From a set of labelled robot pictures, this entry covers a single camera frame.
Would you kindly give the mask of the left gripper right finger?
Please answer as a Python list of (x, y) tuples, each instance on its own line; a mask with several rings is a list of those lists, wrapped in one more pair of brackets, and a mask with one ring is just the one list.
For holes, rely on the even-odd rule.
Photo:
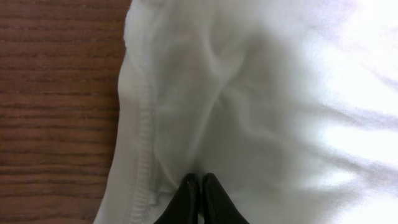
[(203, 176), (202, 204), (205, 224), (249, 224), (213, 173)]

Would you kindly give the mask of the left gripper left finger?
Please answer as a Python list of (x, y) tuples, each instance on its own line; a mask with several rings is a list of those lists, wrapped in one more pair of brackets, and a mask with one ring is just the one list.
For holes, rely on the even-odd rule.
[(201, 205), (198, 177), (187, 174), (167, 208), (154, 224), (197, 224)]

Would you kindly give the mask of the white t-shirt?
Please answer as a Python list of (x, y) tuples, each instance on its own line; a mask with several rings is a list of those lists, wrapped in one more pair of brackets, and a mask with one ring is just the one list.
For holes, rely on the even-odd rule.
[(397, 2), (134, 0), (96, 223), (153, 223), (188, 173), (249, 223), (397, 222)]

